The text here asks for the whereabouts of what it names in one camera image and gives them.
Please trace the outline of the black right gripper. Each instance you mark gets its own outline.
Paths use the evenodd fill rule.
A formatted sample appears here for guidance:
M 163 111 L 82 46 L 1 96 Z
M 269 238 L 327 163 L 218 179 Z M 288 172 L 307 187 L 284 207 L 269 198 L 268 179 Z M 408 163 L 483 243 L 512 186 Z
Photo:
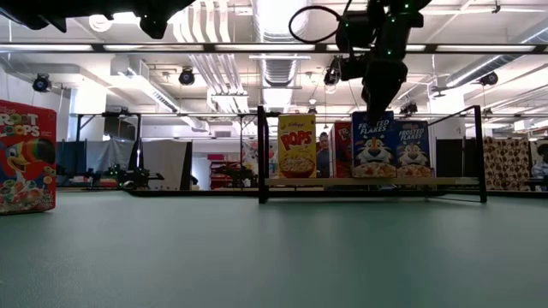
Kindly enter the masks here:
M 363 78 L 363 99 L 366 102 L 369 122 L 380 120 L 384 112 L 406 81 L 408 67 L 401 60 L 372 59 L 366 65 Z

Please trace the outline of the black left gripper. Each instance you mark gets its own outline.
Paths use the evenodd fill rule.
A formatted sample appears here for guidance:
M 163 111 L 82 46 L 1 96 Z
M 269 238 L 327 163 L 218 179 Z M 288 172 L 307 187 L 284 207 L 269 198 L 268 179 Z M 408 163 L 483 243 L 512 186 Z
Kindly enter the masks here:
M 164 37 L 168 20 L 195 0 L 0 0 L 0 15 L 31 30 L 52 25 L 67 32 L 69 18 L 111 17 L 137 8 L 140 28 L 152 39 Z

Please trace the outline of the blue Frosted Flakes cereal box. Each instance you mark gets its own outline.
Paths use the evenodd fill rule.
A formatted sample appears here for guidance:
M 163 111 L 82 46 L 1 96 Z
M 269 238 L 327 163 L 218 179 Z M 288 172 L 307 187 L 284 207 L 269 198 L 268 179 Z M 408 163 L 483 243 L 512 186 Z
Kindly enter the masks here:
M 427 121 L 396 121 L 396 175 L 400 178 L 431 178 Z
M 365 111 L 351 115 L 352 176 L 396 177 L 394 113 L 385 111 L 372 123 Z

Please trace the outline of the red Froot Loops cereal box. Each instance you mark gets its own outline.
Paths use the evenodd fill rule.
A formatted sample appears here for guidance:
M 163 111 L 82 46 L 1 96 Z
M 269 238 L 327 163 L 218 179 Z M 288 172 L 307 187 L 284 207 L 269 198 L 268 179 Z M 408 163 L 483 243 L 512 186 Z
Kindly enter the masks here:
M 56 207 L 57 113 L 0 100 L 0 215 Z
M 351 122 L 336 121 L 329 132 L 330 173 L 332 178 L 352 175 Z

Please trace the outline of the yellow Corn Pops cereal box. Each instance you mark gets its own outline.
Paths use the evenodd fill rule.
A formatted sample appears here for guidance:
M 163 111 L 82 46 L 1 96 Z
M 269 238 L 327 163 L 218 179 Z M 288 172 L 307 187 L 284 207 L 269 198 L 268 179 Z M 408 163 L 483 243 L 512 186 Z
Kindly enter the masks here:
M 277 126 L 277 143 L 280 178 L 316 177 L 315 115 L 280 115 Z

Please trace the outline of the person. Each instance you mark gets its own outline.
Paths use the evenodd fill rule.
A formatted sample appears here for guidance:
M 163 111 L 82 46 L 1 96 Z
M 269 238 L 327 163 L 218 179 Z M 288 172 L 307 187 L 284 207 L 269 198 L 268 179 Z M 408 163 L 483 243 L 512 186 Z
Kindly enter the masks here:
M 329 136 L 326 132 L 319 135 L 317 151 L 317 176 L 318 178 L 330 177 L 330 151 Z
M 536 162 L 531 169 L 531 174 L 534 179 L 548 178 L 548 144 L 539 145 L 537 153 L 541 159 Z

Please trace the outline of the black partition panel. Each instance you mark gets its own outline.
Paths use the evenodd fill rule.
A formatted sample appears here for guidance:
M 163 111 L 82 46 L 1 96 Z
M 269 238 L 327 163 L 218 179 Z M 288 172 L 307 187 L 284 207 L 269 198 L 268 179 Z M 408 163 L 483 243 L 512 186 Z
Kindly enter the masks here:
M 461 139 L 436 140 L 436 176 L 463 176 L 463 146 Z

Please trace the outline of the brown patterned curtain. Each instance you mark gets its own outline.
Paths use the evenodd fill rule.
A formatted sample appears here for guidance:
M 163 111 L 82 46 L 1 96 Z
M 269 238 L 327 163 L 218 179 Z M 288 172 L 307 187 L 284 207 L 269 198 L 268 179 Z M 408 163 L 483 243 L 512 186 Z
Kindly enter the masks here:
M 483 139 L 485 184 L 492 191 L 529 191 L 530 148 L 527 139 Z

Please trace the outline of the white partition board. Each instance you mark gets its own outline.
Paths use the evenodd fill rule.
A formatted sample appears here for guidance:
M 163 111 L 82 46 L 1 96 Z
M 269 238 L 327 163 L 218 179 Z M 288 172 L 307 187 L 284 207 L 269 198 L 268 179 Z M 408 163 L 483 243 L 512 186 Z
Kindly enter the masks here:
M 147 141 L 143 144 L 144 167 L 151 176 L 161 174 L 162 180 L 149 184 L 154 191 L 188 191 L 193 185 L 193 144 L 175 139 Z

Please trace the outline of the blue grey partition cloth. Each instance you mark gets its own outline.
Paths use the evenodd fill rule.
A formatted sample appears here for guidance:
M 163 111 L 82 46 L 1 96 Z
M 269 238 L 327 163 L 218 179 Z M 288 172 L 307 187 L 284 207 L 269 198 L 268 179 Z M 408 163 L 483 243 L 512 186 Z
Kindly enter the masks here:
M 134 144 L 134 141 L 123 139 L 57 142 L 57 176 L 83 175 L 89 169 L 103 172 L 116 165 L 127 169 Z

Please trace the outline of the red storage shelves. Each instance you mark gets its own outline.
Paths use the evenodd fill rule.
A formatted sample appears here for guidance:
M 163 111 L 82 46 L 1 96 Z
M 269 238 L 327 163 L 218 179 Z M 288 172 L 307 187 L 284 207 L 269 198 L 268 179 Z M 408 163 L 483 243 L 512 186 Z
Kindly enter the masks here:
M 210 189 L 220 190 L 221 188 L 234 187 L 236 176 L 240 170 L 240 162 L 234 155 L 208 154 L 210 162 L 209 178 Z

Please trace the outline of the black background equipment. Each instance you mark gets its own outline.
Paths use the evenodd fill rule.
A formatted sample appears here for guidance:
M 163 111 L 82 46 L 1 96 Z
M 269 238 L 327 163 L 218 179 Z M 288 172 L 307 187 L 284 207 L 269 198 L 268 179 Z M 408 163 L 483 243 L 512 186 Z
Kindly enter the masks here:
M 160 173 L 150 173 L 149 169 L 137 168 L 119 171 L 117 174 L 118 187 L 122 190 L 150 190 L 150 181 L 163 181 Z

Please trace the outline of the black overhead frame beam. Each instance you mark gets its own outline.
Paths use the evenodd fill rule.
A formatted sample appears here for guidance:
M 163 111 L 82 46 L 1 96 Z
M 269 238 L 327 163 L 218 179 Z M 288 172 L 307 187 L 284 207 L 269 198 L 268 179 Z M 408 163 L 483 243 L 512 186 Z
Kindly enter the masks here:
M 61 44 L 0 43 L 0 53 L 247 53 L 338 54 L 335 44 Z M 548 55 L 548 44 L 409 44 L 409 54 Z

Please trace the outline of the wooden shelf with black frame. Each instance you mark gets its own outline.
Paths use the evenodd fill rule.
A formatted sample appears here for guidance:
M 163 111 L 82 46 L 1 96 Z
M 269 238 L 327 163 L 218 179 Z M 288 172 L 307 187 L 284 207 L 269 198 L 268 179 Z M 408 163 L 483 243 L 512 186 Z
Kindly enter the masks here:
M 269 128 L 267 119 L 278 116 L 258 107 L 259 179 L 258 199 L 266 204 L 271 198 L 425 198 L 450 200 L 457 194 L 455 186 L 469 186 L 476 196 L 475 203 L 484 204 L 488 193 L 485 183 L 485 158 L 483 148 L 483 124 L 481 110 L 473 105 L 454 114 L 445 115 L 432 123 L 437 125 L 453 117 L 463 117 L 470 110 L 474 113 L 474 163 L 475 177 L 432 178 L 296 178 L 273 179 L 269 176 L 267 147 Z

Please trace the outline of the ribbed silver ventilation duct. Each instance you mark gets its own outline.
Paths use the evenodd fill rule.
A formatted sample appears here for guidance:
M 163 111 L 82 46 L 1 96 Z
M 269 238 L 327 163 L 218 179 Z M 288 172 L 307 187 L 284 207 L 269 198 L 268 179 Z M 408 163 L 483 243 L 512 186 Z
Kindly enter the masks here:
M 269 86 L 289 86 L 294 81 L 297 56 L 266 55 L 261 60 L 263 79 Z

